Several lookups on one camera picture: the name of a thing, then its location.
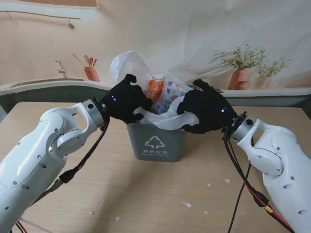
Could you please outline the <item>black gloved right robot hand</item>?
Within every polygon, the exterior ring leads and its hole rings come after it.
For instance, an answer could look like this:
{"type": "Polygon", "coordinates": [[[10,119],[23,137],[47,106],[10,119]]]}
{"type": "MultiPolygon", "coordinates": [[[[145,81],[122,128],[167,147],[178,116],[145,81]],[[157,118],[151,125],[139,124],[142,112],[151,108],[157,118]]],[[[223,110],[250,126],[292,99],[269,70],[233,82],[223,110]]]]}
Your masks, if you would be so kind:
{"type": "Polygon", "coordinates": [[[230,126],[238,117],[231,104],[203,80],[197,79],[193,85],[201,90],[187,92],[177,108],[177,114],[193,113],[199,123],[193,126],[187,124],[181,129],[189,133],[204,134],[230,126]]]}

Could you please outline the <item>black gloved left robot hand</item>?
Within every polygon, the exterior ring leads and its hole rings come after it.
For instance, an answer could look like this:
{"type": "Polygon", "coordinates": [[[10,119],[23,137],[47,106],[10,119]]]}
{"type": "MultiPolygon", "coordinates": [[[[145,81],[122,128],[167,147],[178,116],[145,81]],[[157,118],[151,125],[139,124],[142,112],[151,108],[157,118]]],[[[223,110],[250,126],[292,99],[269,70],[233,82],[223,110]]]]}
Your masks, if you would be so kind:
{"type": "Polygon", "coordinates": [[[134,113],[137,108],[141,107],[149,111],[153,105],[152,99],[146,97],[141,87],[135,84],[136,82],[136,76],[126,74],[125,78],[101,99],[109,115],[126,124],[135,123],[144,118],[143,114],[134,113]]]}

